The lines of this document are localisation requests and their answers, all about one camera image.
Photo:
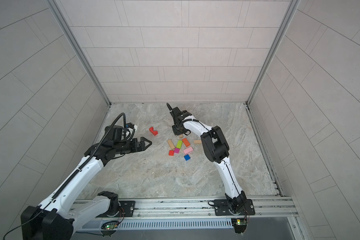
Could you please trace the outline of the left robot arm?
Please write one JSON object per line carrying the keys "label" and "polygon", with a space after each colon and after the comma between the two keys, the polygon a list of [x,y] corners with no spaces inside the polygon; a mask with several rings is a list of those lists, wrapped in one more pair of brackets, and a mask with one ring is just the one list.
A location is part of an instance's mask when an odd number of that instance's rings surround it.
{"label": "left robot arm", "polygon": [[72,235],[99,215],[121,217],[124,210],[116,193],[102,191],[78,209],[71,207],[89,181],[117,154],[143,152],[152,142],[142,137],[113,145],[91,146],[80,164],[37,207],[27,207],[21,214],[24,240],[69,240]]}

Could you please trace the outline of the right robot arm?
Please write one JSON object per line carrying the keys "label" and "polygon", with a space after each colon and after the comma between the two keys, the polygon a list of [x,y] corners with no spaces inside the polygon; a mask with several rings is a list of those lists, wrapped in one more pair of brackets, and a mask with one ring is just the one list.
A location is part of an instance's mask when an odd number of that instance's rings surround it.
{"label": "right robot arm", "polygon": [[220,127],[211,127],[197,120],[191,113],[178,107],[172,108],[167,104],[174,120],[172,126],[176,136],[194,133],[199,136],[207,159],[214,163],[225,188],[228,207],[234,215],[254,215],[252,200],[248,199],[239,185],[229,158],[230,147]]}

